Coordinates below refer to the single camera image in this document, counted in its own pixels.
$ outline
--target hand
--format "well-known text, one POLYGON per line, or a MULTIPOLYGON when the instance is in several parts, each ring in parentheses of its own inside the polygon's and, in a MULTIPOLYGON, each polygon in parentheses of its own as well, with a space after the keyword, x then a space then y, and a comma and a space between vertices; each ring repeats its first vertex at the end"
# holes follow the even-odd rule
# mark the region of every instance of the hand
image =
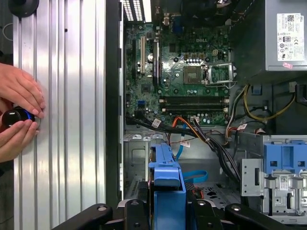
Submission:
POLYGON ((0 97, 7 99, 39 118, 44 117, 45 101, 38 83, 27 72, 0 63, 0 97))
MULTIPOLYGON (((5 105, 0 101, 0 109, 5 105)), ((0 129, 2 129, 2 116, 0 116, 0 129)), ((32 120, 19 121, 0 133, 0 162, 13 160, 30 143, 38 133, 38 124, 32 120)))

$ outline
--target motherboard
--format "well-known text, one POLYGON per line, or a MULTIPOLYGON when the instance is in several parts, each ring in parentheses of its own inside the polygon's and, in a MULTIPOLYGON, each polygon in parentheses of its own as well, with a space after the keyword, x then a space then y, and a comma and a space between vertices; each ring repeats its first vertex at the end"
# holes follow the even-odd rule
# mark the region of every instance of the motherboard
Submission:
POLYGON ((171 125, 176 116, 202 126, 227 124, 232 65, 228 27, 184 28, 180 15, 162 26, 126 30, 126 114, 171 125))

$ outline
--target black knob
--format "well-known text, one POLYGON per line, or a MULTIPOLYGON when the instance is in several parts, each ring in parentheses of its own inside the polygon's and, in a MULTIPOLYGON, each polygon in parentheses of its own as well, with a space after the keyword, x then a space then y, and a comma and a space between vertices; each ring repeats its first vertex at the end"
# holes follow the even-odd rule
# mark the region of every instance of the black knob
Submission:
POLYGON ((23 5, 25 4, 26 0, 12 0, 16 5, 23 5))
POLYGON ((35 121, 34 115, 18 106, 18 107, 13 108, 12 110, 6 111, 3 114, 2 123, 6 127, 11 127, 18 121, 25 121, 29 119, 32 121, 35 121))
POLYGON ((19 18, 31 16, 38 8, 39 0, 9 0, 9 9, 19 18))

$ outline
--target pcie slot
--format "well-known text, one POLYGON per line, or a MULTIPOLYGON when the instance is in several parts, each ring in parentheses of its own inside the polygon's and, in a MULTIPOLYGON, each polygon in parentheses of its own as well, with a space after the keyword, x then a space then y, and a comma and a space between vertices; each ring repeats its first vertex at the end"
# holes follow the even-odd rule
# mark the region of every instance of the pcie slot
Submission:
POLYGON ((160 106, 162 108, 162 112, 204 112, 204 111, 215 111, 215 112, 223 112, 224 106, 221 104, 187 104, 187 105, 170 105, 164 104, 160 106))
POLYGON ((145 65, 146 65, 146 37, 141 37, 141 74, 145 74, 145 65))
POLYGON ((132 78, 136 79, 136 40, 132 40, 132 78))
POLYGON ((210 96, 195 96, 195 97, 181 97, 181 96, 168 96, 160 97, 160 103, 166 104, 204 104, 204 103, 217 103, 220 104, 224 101, 224 97, 210 97, 210 96))
POLYGON ((153 43, 153 86, 156 88, 160 85, 160 49, 159 41, 153 43))

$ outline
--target aluminum side panel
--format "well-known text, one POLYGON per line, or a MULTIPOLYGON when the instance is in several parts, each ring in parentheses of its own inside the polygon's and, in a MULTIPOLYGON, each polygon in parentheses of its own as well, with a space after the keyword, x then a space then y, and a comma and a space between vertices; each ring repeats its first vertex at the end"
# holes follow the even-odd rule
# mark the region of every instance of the aluminum side panel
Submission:
POLYGON ((41 0, 14 17, 14 65, 41 84, 36 139, 14 161, 14 229, 53 228, 106 202, 105 0, 41 0))

